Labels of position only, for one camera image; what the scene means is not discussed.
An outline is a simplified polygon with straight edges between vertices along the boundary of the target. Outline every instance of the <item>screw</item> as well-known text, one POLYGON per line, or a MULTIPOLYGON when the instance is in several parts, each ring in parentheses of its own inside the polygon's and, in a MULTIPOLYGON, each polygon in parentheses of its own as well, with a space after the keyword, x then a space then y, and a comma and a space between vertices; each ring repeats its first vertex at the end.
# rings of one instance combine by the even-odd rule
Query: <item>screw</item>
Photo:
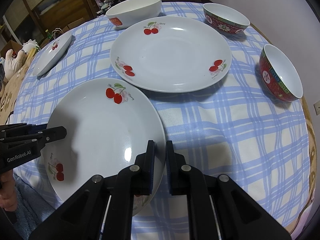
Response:
POLYGON ((138 165, 131 165, 130 166, 130 171, 138 171, 140 170, 140 167, 138 165))
POLYGON ((182 165, 181 166, 181 169, 183 170, 183 171, 191 171, 191 167, 189 166, 189 165, 182 165))
POLYGON ((100 175, 94 175, 91 180, 94 182, 94 183, 97 183, 97 182, 100 182, 102 180, 102 176, 100 175))
POLYGON ((225 174, 222 174, 219 176, 219 179, 222 181, 222 182, 228 182, 229 181, 229 177, 225 174))

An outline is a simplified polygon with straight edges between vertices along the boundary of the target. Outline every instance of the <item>wall socket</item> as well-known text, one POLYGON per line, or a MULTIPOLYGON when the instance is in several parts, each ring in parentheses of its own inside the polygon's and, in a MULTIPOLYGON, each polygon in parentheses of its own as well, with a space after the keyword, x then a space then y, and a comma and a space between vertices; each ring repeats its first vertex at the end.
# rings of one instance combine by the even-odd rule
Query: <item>wall socket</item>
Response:
POLYGON ((319 115, 320 114, 320 100, 318 102, 316 102, 313 106, 315 107, 316 114, 319 115))

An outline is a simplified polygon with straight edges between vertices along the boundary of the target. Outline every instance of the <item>tablecloth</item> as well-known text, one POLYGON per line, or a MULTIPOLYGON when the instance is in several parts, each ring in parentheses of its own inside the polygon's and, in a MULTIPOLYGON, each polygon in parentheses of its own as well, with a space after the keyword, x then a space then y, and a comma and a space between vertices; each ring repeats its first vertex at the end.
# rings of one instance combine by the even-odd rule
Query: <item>tablecloth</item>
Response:
MULTIPOLYGON (((199 3, 164 2, 161 16, 205 22, 199 3)), ((107 17, 71 30, 73 38, 59 63, 41 78, 31 75, 20 88, 12 122, 46 123, 59 101, 74 87, 99 77, 120 79, 110 48, 122 32, 107 17)), ((200 91, 165 94, 143 90, 158 111, 167 140, 204 174, 228 174, 283 226, 290 224, 308 198, 308 134, 300 102, 273 97, 261 82, 258 62, 267 41, 251 26, 226 35, 231 68, 220 82, 200 91)), ((15 169, 52 206, 56 196, 42 158, 15 169)), ((153 200, 132 221, 132 239, 188 239, 185 196, 171 196, 164 173, 153 200)))

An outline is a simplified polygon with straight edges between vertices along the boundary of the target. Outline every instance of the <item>plate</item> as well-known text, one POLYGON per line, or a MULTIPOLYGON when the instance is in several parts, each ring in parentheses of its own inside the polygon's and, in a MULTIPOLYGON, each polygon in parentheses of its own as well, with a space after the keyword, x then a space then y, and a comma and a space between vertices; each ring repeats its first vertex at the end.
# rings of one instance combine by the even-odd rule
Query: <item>plate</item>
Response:
MULTIPOLYGON (((152 194, 156 192, 165 163, 164 129, 140 90, 113 78, 84 82, 52 112, 47 127, 60 125, 67 129, 67 136, 47 144, 43 157, 52 187, 62 201, 93 175, 116 175, 134 164, 136 156, 146 152, 148 140, 154 140, 157 149, 152 194)), ((151 198, 135 197, 133 215, 151 198)))
POLYGON ((51 41, 44 48, 44 52, 36 62, 32 75, 42 76, 52 69, 62 55, 66 52, 70 45, 71 38, 71 32, 66 32, 60 37, 56 38, 54 41, 51 41))
POLYGON ((212 27, 186 17, 164 16, 124 30, 110 59, 126 81, 147 90, 183 93, 220 81, 231 65, 226 40, 212 27))

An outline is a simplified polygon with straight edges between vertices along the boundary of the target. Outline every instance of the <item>red bowl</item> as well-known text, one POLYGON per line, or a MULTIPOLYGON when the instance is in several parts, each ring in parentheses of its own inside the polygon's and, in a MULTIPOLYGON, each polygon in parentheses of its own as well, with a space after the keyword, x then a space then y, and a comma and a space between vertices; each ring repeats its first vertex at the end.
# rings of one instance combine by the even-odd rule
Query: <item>red bowl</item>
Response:
POLYGON ((246 16, 222 4, 205 3, 203 11, 212 27, 227 33, 241 33, 250 25, 246 16))
POLYGON ((262 79, 276 98, 287 102, 302 98, 300 77, 281 50, 271 44, 264 45, 259 63, 262 79))

